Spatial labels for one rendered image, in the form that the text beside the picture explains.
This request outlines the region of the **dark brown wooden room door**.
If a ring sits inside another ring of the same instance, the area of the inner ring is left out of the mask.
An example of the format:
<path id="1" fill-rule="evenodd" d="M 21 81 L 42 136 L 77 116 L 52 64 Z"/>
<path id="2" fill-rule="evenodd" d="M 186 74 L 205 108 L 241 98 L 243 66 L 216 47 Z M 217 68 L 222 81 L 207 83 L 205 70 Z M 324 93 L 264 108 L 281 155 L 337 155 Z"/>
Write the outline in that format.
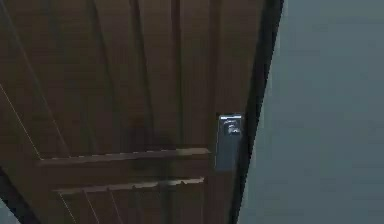
<path id="1" fill-rule="evenodd" d="M 238 224 L 283 3 L 0 0 L 1 220 Z"/>

